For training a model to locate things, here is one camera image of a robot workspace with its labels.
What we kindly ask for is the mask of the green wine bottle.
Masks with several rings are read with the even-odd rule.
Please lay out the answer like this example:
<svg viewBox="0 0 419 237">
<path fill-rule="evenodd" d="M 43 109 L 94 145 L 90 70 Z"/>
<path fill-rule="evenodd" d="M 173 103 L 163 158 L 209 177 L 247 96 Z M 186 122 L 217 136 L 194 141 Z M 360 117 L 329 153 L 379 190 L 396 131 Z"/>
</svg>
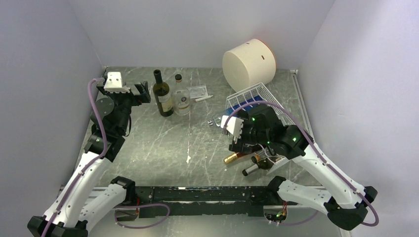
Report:
<svg viewBox="0 0 419 237">
<path fill-rule="evenodd" d="M 169 117 L 174 113 L 170 87 L 166 82 L 163 81 L 160 70 L 154 70 L 153 74 L 156 81 L 156 83 L 153 85 L 153 93 L 159 109 L 159 113 L 163 117 Z"/>
</svg>

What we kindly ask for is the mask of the clear bottle black cap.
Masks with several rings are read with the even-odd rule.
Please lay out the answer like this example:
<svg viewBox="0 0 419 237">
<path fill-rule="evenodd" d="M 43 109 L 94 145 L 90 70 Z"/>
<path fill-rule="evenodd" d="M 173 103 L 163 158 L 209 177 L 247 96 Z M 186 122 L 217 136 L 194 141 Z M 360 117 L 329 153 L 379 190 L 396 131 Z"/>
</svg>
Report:
<svg viewBox="0 0 419 237">
<path fill-rule="evenodd" d="M 175 87 L 172 92 L 173 107 L 179 116 L 184 116 L 191 111 L 190 92 L 187 81 L 181 74 L 175 75 Z"/>
</svg>

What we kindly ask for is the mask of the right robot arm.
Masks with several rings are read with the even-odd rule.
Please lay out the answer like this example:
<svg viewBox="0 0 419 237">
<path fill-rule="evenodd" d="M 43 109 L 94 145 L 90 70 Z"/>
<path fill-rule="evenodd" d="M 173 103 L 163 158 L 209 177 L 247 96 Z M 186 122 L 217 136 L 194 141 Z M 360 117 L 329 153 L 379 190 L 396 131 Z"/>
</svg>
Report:
<svg viewBox="0 0 419 237">
<path fill-rule="evenodd" d="M 333 224 L 347 231 L 364 225 L 371 212 L 375 220 L 370 226 L 377 226 L 379 216 L 372 205 L 377 190 L 346 175 L 300 124 L 283 124 L 276 114 L 278 108 L 279 105 L 273 102 L 253 101 L 221 119 L 223 133 L 233 136 L 229 150 L 248 154 L 255 145 L 270 148 L 308 171 L 323 186 L 319 190 L 277 176 L 268 185 L 268 201 L 279 204 L 284 200 L 305 205 L 325 214 Z"/>
</svg>

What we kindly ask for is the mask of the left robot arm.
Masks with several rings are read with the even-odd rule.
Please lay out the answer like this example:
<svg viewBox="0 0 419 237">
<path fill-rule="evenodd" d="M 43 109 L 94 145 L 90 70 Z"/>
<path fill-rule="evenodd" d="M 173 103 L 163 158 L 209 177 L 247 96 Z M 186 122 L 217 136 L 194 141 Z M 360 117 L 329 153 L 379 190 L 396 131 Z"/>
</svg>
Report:
<svg viewBox="0 0 419 237">
<path fill-rule="evenodd" d="M 135 182 L 118 176 L 93 201 L 88 197 L 100 176 L 115 160 L 130 132 L 131 111 L 151 101 L 146 81 L 135 85 L 137 92 L 121 79 L 93 79 L 102 98 L 88 94 L 92 106 L 92 134 L 80 162 L 54 203 L 42 216 L 33 216 L 27 224 L 35 237 L 85 237 L 111 209 L 120 204 L 138 204 Z"/>
</svg>

